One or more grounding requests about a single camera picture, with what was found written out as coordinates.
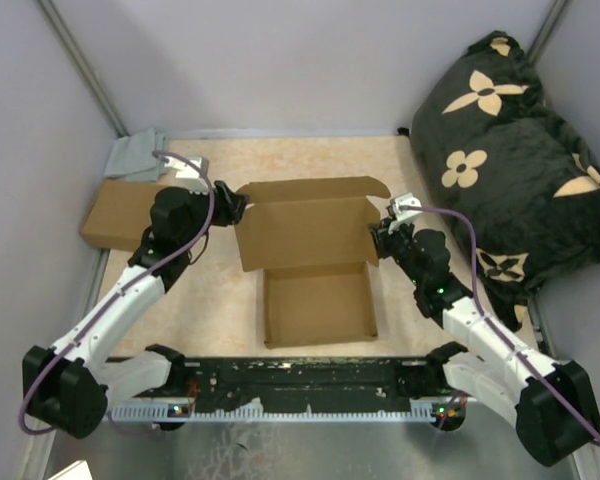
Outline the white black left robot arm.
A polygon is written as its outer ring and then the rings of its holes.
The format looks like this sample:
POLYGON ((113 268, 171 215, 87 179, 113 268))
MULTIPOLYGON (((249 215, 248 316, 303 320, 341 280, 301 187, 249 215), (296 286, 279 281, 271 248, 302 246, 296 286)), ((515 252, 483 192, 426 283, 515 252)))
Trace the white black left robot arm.
POLYGON ((31 347, 22 360, 20 430, 39 436, 61 430, 76 439, 90 435, 114 408, 157 389, 174 397, 187 385, 183 354, 159 344, 111 364, 111 351, 133 324, 195 262, 192 248, 211 227, 238 225, 248 195, 198 173, 204 186, 165 187, 154 197, 150 224, 114 286, 89 313, 50 347, 31 347))

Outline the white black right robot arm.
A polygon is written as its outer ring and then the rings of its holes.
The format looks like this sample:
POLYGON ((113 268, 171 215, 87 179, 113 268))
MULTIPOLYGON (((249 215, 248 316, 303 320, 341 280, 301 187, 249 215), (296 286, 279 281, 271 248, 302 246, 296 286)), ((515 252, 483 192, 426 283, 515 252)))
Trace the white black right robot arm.
POLYGON ((452 273, 445 235, 415 228, 427 210, 411 193, 395 197, 370 232, 378 258, 393 260, 413 284, 420 313, 455 338, 431 352, 428 389, 478 400, 543 466, 587 444, 600 448, 600 412, 586 370, 532 348, 483 307, 477 286, 452 273))

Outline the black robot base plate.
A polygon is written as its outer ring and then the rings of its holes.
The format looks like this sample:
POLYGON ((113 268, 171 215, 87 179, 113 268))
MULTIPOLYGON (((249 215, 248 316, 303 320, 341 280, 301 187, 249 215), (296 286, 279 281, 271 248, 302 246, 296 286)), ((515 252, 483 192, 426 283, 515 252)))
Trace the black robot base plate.
POLYGON ((429 357, 188 358, 176 379, 120 407, 127 421, 402 422, 459 429, 467 397, 429 357))

